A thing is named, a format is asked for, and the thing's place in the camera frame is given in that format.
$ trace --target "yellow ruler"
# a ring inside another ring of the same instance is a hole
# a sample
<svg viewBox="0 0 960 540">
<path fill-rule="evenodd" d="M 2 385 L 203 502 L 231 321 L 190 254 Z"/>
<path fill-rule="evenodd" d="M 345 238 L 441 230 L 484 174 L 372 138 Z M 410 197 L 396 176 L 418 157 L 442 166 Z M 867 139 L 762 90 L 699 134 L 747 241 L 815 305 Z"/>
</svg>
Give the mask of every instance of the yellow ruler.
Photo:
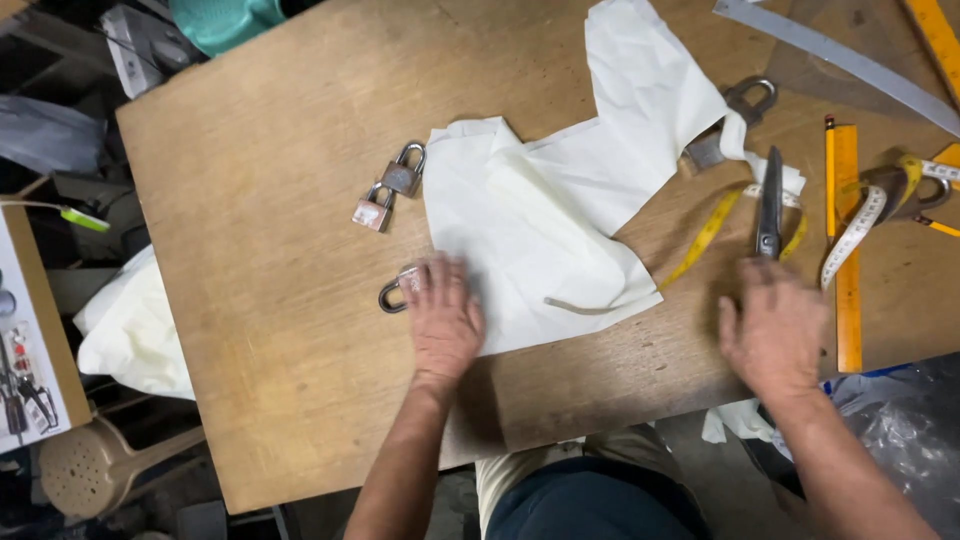
<svg viewBox="0 0 960 540">
<path fill-rule="evenodd" d="M 704 254 L 704 251 L 707 250 L 707 246 L 710 245 L 710 242 L 713 241 L 713 238 L 717 236 L 717 233 L 720 232 L 720 228 L 723 227 L 727 217 L 730 215 L 733 205 L 740 199 L 741 195 L 746 195 L 748 197 L 757 198 L 760 195 L 762 188 L 760 184 L 750 184 L 746 189 L 736 187 L 734 189 L 729 189 L 724 192 L 723 196 L 720 198 L 720 202 L 717 203 L 717 206 L 714 207 L 713 212 L 710 214 L 710 217 L 707 218 L 707 223 L 704 227 L 697 233 L 697 237 L 693 239 L 693 243 L 690 245 L 690 248 L 686 250 L 686 255 L 684 256 L 684 261 L 674 269 L 674 271 L 667 276 L 663 282 L 660 283 L 660 286 L 657 287 L 658 291 L 663 291 L 667 285 L 672 282 L 675 282 L 677 278 L 682 276 L 687 270 L 693 266 L 693 263 Z M 783 205 L 785 207 L 790 207 L 794 209 L 800 208 L 800 199 L 796 196 L 783 192 Z M 803 214 L 800 218 L 800 223 L 797 225 L 797 230 L 794 231 L 793 236 L 790 238 L 790 241 L 787 242 L 786 246 L 780 252 L 780 260 L 786 260 L 790 257 L 800 245 L 800 241 L 804 239 L 806 235 L 806 215 Z"/>
<path fill-rule="evenodd" d="M 947 81 L 953 103 L 960 107 L 960 42 L 936 0 L 903 0 L 926 37 L 926 45 Z"/>
<path fill-rule="evenodd" d="M 849 185 L 860 183 L 860 171 L 856 160 L 856 126 L 834 128 L 833 141 L 833 178 L 837 193 L 836 206 L 828 211 L 836 212 L 839 223 L 851 223 L 852 215 L 860 202 L 859 189 L 845 189 Z M 860 248 L 854 248 L 840 266 L 836 282 L 837 371 L 859 373 L 863 371 L 863 337 L 860 328 Z"/>
</svg>

